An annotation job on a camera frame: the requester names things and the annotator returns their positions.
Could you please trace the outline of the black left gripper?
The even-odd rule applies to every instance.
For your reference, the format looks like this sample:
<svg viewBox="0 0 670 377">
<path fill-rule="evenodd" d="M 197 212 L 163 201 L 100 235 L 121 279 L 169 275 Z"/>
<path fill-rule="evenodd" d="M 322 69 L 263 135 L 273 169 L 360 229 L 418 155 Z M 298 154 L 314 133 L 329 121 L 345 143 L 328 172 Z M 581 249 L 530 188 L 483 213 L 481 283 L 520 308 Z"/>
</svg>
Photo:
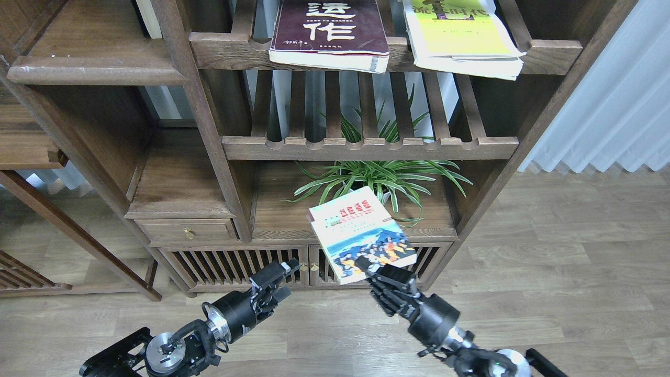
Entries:
<svg viewBox="0 0 670 377">
<path fill-rule="evenodd" d="M 216 341 L 234 343 L 273 315 L 280 302 L 292 293 L 279 286 L 300 267 L 297 259 L 273 261 L 250 277 L 252 288 L 242 293 L 232 291 L 214 303 L 203 303 L 206 324 Z"/>
</svg>

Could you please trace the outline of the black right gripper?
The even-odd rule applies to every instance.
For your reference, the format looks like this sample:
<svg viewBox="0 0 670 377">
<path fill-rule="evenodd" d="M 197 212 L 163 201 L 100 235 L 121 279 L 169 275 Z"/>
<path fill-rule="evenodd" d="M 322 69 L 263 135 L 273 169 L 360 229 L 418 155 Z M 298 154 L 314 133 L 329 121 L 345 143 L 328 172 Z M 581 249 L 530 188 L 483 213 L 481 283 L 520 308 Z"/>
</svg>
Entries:
<svg viewBox="0 0 670 377">
<path fill-rule="evenodd" d="M 364 256 L 355 260 L 366 276 L 372 296 L 388 316 L 409 321 L 408 332 L 429 350 L 462 348 L 462 330 L 456 325 L 460 311 L 437 294 L 425 296 L 417 287 L 417 277 L 390 263 L 373 263 Z"/>
</svg>

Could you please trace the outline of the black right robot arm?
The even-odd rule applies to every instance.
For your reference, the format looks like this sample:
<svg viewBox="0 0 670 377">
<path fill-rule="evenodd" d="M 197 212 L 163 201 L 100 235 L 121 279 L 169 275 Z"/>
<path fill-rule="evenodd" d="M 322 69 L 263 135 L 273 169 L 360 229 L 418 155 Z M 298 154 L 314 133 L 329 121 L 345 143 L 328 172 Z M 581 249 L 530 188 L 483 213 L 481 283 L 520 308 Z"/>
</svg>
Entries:
<svg viewBox="0 0 670 377">
<path fill-rule="evenodd" d="M 390 263 L 371 263 L 362 256 L 355 265 L 365 273 L 371 295 L 385 313 L 409 321 L 408 332 L 425 346 L 419 357 L 431 354 L 459 376 L 531 376 L 531 368 L 543 376 L 565 376 L 533 348 L 525 354 L 479 348 L 474 334 L 457 326 L 460 311 L 437 294 L 425 296 L 414 273 Z"/>
</svg>

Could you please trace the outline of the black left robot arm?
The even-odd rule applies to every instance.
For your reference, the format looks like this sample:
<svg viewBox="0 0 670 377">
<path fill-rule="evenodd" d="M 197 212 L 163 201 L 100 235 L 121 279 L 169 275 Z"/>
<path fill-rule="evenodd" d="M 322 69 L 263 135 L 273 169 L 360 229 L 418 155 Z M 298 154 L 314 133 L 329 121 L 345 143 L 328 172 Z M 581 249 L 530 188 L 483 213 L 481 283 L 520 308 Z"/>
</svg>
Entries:
<svg viewBox="0 0 670 377">
<path fill-rule="evenodd" d="M 300 267 L 297 259 L 271 262 L 250 277 L 251 288 L 232 291 L 216 302 L 203 303 L 206 320 L 196 319 L 177 332 L 152 336 L 148 327 L 118 341 L 83 363 L 82 376 L 138 376 L 135 366 L 144 363 L 149 376 L 198 375 L 210 365 L 218 365 L 220 351 L 248 334 L 269 318 L 278 303 L 291 294 L 280 283 Z"/>
</svg>

